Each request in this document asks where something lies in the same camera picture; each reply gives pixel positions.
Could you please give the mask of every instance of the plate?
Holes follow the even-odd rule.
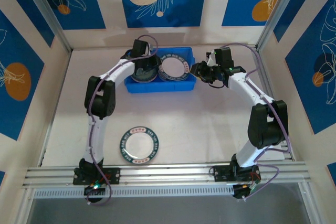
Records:
[[[162,64],[159,66],[159,72],[163,77],[172,81],[183,81],[188,78],[189,64],[181,56],[166,54],[160,58]]]
[[[131,75],[131,78],[139,83],[147,83],[153,81],[158,75],[158,69],[153,68],[149,71],[144,71],[142,68],[139,68],[136,73]]]
[[[170,81],[163,75],[163,73],[160,70],[158,71],[157,75],[162,81]]]
[[[147,127],[138,126],[127,131],[120,141],[123,158],[132,164],[144,164],[152,160],[159,148],[157,135]]]

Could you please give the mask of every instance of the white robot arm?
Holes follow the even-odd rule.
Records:
[[[137,47],[136,43],[134,43],[133,49],[130,51],[136,52],[135,57],[141,57],[145,52],[143,45]],[[242,67],[234,66],[230,48],[215,49],[214,51],[207,53],[207,57],[207,62],[202,61],[192,65],[190,70],[191,74],[209,84],[212,84],[215,80],[222,81],[223,87],[235,91],[249,106],[251,106],[248,141],[237,154],[233,155],[229,166],[214,167],[214,169],[217,169],[216,173],[218,174],[215,176],[215,181],[250,182],[250,174],[259,172],[256,161],[260,155],[262,155],[265,149],[271,146],[276,146],[285,139],[283,131],[277,120],[274,119],[274,115],[268,105],[271,104],[272,108],[275,109],[275,112],[281,119],[288,134],[287,106],[283,101],[275,101],[273,98],[263,93],[248,77],[246,77],[245,70]],[[154,60],[150,65],[154,66],[155,63],[157,65],[160,64],[157,60]],[[88,109],[89,103],[91,102],[92,97],[94,97],[92,104],[93,120],[92,117],[89,116],[87,147],[84,156],[79,163],[79,168],[75,169],[73,184],[90,185],[93,180],[101,181],[101,174],[97,172],[97,168],[93,165],[94,161],[97,162],[105,174],[113,173],[112,169],[104,170],[104,168],[102,168],[102,163],[105,129],[108,117],[113,113],[116,105],[115,90],[125,78],[136,72],[139,66],[147,66],[148,64],[149,62],[144,63],[140,60],[134,63],[127,59],[121,59],[118,64],[107,73],[89,79],[85,107]],[[104,80],[102,85],[102,89],[104,90],[103,95],[94,94],[97,83],[102,80]],[[249,193],[250,189],[248,188],[247,191],[243,191],[237,197],[245,196]]]
[[[112,69],[110,69],[105,74],[102,74],[101,76],[99,76],[99,79],[103,79],[106,75],[113,72],[112,75],[107,77],[106,81],[114,82],[114,86],[115,88],[117,88],[124,79],[126,79],[128,76],[131,76],[135,71],[134,62],[125,63],[127,61],[128,61],[127,59],[119,60],[119,62]],[[113,69],[117,68],[118,65],[121,65],[121,67],[113,71]],[[93,139],[92,153],[93,153],[93,156],[96,162],[100,163],[104,158],[104,155],[103,155],[104,137],[105,137],[105,130],[106,130],[106,125],[107,125],[109,117],[106,116],[103,119],[100,119],[98,116],[93,115],[93,118],[95,121],[95,125],[94,125],[93,133],[92,133],[92,139]],[[84,160],[89,163],[93,163],[93,160],[90,154],[91,147],[89,144],[89,140],[90,140],[89,137],[90,137],[90,131],[91,131],[92,124],[93,124],[92,117],[89,116],[89,130],[88,130],[88,136],[87,136],[87,145],[86,145],[86,150],[83,156]]]

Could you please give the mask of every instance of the wire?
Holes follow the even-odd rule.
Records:
[[[280,169],[279,169],[279,167],[277,167],[277,166],[274,166],[274,165],[263,165],[263,164],[257,164],[257,165],[259,165],[259,166],[263,166],[263,167],[274,168],[275,170],[277,170],[277,172],[276,172],[276,174],[275,174],[269,181],[267,181],[266,183],[264,183],[264,184],[263,184],[261,187],[259,187],[258,190],[256,190],[254,193],[252,193],[252,194],[250,194],[250,195],[244,197],[243,200],[246,200],[246,199],[250,198],[251,196],[253,196],[254,194],[256,194],[257,192],[263,190],[263,189],[264,189],[266,186],[268,186],[268,185],[272,182],[272,180],[275,179],[275,178],[279,175],[279,173],[280,173]]]
[[[142,38],[142,37],[150,37],[150,38],[152,38],[152,39],[155,41],[155,46],[156,46],[155,51],[154,51],[153,53],[151,53],[150,55],[143,56],[143,57],[138,57],[138,58],[134,58],[134,59],[130,59],[130,60],[125,61],[125,62],[122,63],[122,64],[118,64],[118,65],[116,65],[116,67],[114,67],[110,72],[107,73],[107,75],[104,76],[104,78],[102,78],[102,79],[99,81],[99,83],[98,83],[97,86],[96,86],[95,91],[93,92],[93,96],[92,96],[92,98],[91,98],[91,100],[90,100],[90,103],[89,103],[88,113],[89,113],[89,116],[92,118],[92,126],[91,126],[90,133],[89,133],[89,152],[90,152],[90,156],[91,156],[91,158],[92,158],[92,161],[93,161],[95,167],[97,168],[98,172],[99,172],[100,175],[103,177],[103,179],[105,180],[105,182],[106,182],[106,184],[108,185],[109,190],[110,190],[110,192],[109,192],[109,198],[108,198],[106,201],[104,201],[104,202],[102,202],[102,203],[94,203],[94,204],[92,204],[93,206],[103,206],[103,205],[105,205],[107,202],[109,202],[110,199],[111,199],[111,197],[112,197],[112,188],[111,188],[111,184],[110,184],[109,180],[106,178],[106,176],[105,176],[105,174],[103,173],[103,171],[101,170],[101,168],[99,167],[99,165],[97,164],[97,161],[95,160],[95,157],[93,156],[93,152],[92,152],[92,135],[93,135],[93,130],[94,130],[94,128],[95,128],[94,126],[95,126],[95,123],[96,123],[95,118],[94,118],[94,116],[93,116],[93,114],[92,114],[92,105],[93,105],[93,101],[95,100],[95,97],[96,97],[96,95],[97,95],[97,92],[98,92],[100,86],[103,84],[103,82],[104,82],[107,78],[109,78],[109,77],[110,77],[110,76],[111,76],[117,69],[119,69],[122,65],[124,65],[124,64],[126,64],[126,63],[130,63],[130,62],[132,62],[132,61],[134,61],[134,60],[141,60],[141,59],[150,58],[150,57],[154,56],[154,55],[157,53],[157,50],[158,50],[158,48],[159,48],[158,41],[157,41],[153,36],[151,36],[151,35],[147,35],[147,34],[145,34],[145,35],[141,35],[138,39],[140,39],[140,38]],[[89,201],[89,194],[87,195],[86,200],[87,200],[87,203],[90,205],[91,202]]]
[[[213,167],[211,167],[211,168],[209,169],[209,174],[210,174],[211,176],[215,176],[215,172],[214,172],[214,168],[213,168]]]
[[[290,153],[291,152],[291,144],[290,144],[290,141],[289,141],[289,137],[288,137],[288,134],[286,132],[286,129],[278,115],[278,113],[276,112],[275,108],[272,106],[272,104],[265,98],[265,96],[250,82],[250,79],[249,79],[249,76],[250,74],[258,71],[260,69],[260,65],[261,65],[261,58],[260,58],[260,55],[258,54],[258,52],[256,50],[254,50],[253,47],[250,47],[249,45],[247,44],[243,44],[243,43],[238,43],[238,42],[233,42],[233,43],[228,43],[228,44],[225,44],[222,46],[222,48],[224,47],[227,47],[227,46],[230,46],[230,45],[240,45],[240,46],[244,46],[248,49],[250,49],[252,51],[252,53],[256,56],[257,58],[257,67],[253,70],[251,70],[250,72],[248,72],[246,75],[245,75],[245,81],[246,83],[260,96],[260,98],[266,102],[266,104],[268,105],[268,107],[271,109],[275,119],[277,120],[280,128],[281,128],[281,131],[285,137],[285,140],[286,140],[286,143],[287,143],[287,150],[278,150],[278,149],[275,149],[275,148],[266,148],[265,150],[263,150],[255,159],[254,159],[254,163],[258,166],[263,166],[263,167],[269,167],[269,168],[274,168],[277,170],[276,174],[269,180],[267,181],[264,185],[262,185],[260,188],[258,188],[258,190],[256,190],[254,193],[248,195],[247,197],[244,198],[244,200],[248,199],[249,197],[251,197],[252,195],[256,194],[257,192],[263,190],[267,185],[269,185],[269,183],[271,183],[272,180],[274,180],[280,173],[280,169],[277,167],[277,166],[274,166],[274,165],[264,165],[264,164],[260,164],[260,163],[257,163],[257,161],[265,154],[266,151],[275,151],[275,152],[282,152],[282,153]]]
[[[215,89],[221,89],[221,88],[225,87],[225,84],[223,84],[222,86],[219,86],[219,87],[213,86],[210,83],[208,83],[208,84],[209,84],[210,87],[215,88]]]

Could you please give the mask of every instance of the black bracket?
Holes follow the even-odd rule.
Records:
[[[102,172],[105,174],[109,183],[118,185],[120,180],[120,168],[103,168],[103,160],[98,164]],[[74,170],[74,185],[91,185],[91,184],[106,184],[104,178],[98,172],[96,166],[92,163],[86,162],[82,158],[79,162],[79,168]]]
[[[211,55],[210,52],[206,53],[207,58]],[[200,78],[205,83],[214,83],[219,80],[228,87],[229,77],[235,73],[243,72],[245,69],[234,66],[232,60],[231,49],[229,47],[215,49],[215,59],[217,66],[209,67],[205,61],[193,64],[190,73]]]
[[[277,112],[285,130],[288,134],[288,114],[287,105],[284,101],[274,101],[271,104]],[[250,121],[248,124],[248,139],[252,145],[258,149],[265,146],[278,145],[285,140],[278,121],[268,105],[257,104],[252,107]]]
[[[93,97],[94,90],[98,83],[101,81],[99,77],[91,76],[86,90],[84,106],[89,111],[89,104]],[[91,112],[93,115],[98,116],[100,120],[106,116],[110,116],[116,107],[116,85],[113,81],[104,81],[99,87],[98,91],[103,90],[103,95],[96,94],[92,104]]]
[[[251,192],[251,186],[255,186],[261,181],[259,167],[257,165],[240,167],[236,154],[232,156],[230,165],[213,166],[209,173],[214,176],[215,182],[239,182],[239,185],[233,186],[233,196],[237,199],[248,196]]]
[[[153,68],[157,68],[159,65],[162,64],[160,57],[157,55],[153,55],[152,57],[146,59],[137,59],[145,55],[147,47],[149,50],[148,42],[135,39],[133,43],[133,48],[127,50],[126,53],[121,57],[121,59],[133,59],[133,62],[135,64],[134,72],[137,72],[137,70],[140,68],[144,71],[149,71]]]
[[[261,180],[260,170],[257,165],[240,167],[236,154],[232,156],[230,165],[215,165],[212,167],[215,182],[251,182]]]

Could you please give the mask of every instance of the metal frame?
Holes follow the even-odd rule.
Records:
[[[271,15],[269,16],[266,25],[257,41],[258,50],[262,50],[262,48],[265,46],[265,43],[267,42],[269,36],[273,33],[273,30],[280,17],[282,16],[284,10],[286,9],[289,1],[290,0],[277,1],[274,10],[271,12]]]
[[[59,38],[63,46],[71,51],[71,47],[62,31],[62,28],[55,18],[50,6],[46,0],[34,0],[43,17],[50,25],[52,31]],[[285,10],[289,0],[279,0],[275,10],[272,12],[261,37],[257,43],[257,51],[261,54],[261,49],[271,35],[276,23]],[[267,69],[261,62],[259,76],[265,92],[272,97],[273,91],[271,83],[268,80]],[[52,122],[46,134],[42,153],[39,159],[39,165],[43,160],[45,146],[48,142]],[[279,176],[274,180],[275,183],[298,183],[307,213],[312,223],[325,223],[320,215],[320,209],[314,198],[311,188],[311,179],[304,162],[294,162],[294,154],[285,155],[284,161],[261,162],[264,164],[276,165],[280,168]],[[229,163],[201,163],[201,164],[165,164],[165,165],[148,165],[148,166],[114,166],[121,168],[120,185],[113,186],[115,191],[128,191],[134,197],[139,190],[144,188],[153,188],[167,190],[167,188],[191,188],[190,193],[201,195],[202,190],[192,190],[192,188],[230,188],[237,185],[237,182],[216,183],[214,177],[209,174],[209,170],[214,165],[228,165]],[[64,192],[63,196],[83,197],[78,195],[84,186],[74,186],[72,184],[73,171],[75,167],[32,167],[29,168],[20,192],[21,205],[15,218],[15,223],[26,223],[35,195],[40,197],[44,192],[60,191]],[[270,168],[260,167],[261,183],[267,182],[274,175]],[[55,193],[46,194],[47,197],[58,197]]]
[[[66,66],[65,71],[64,71],[64,76],[63,76],[63,79],[62,79],[62,83],[61,83],[61,85],[59,87],[59,93],[58,93],[57,101],[56,101],[56,104],[55,104],[55,109],[54,109],[54,112],[53,112],[53,116],[52,116],[52,118],[50,120],[50,123],[48,125],[48,129],[47,129],[46,135],[45,135],[44,140],[43,140],[43,145],[42,145],[41,153],[40,153],[40,156],[38,158],[38,163],[37,163],[38,167],[40,167],[42,165],[44,154],[46,153],[49,137],[50,137],[50,134],[51,134],[51,128],[52,128],[54,120],[55,120],[57,106],[58,106],[58,103],[59,103],[59,99],[61,97],[61,92],[62,92],[63,85],[64,85],[64,82],[65,82],[65,77],[67,75],[68,68],[69,68],[69,65],[70,65],[71,55],[72,54],[70,53],[67,66]]]
[[[304,162],[269,161],[261,162],[272,164],[280,168],[275,183],[309,182],[310,176]],[[214,165],[229,165],[229,163],[201,163],[201,164],[168,164],[148,166],[107,166],[119,167],[120,184],[118,186],[190,186],[210,185],[215,182],[209,170]],[[61,188],[74,187],[72,184],[75,167],[39,167],[30,168],[26,174],[23,188]],[[274,170],[260,167],[262,183],[273,177]],[[239,185],[239,182],[223,182],[223,185]]]
[[[63,33],[63,29],[58,22],[53,10],[51,9],[50,5],[48,4],[47,0],[33,0],[35,5],[37,6],[38,10],[41,12],[43,18],[46,20],[47,24],[49,25],[52,32],[55,36],[59,39],[60,43],[63,47],[68,51],[71,52],[72,48]]]

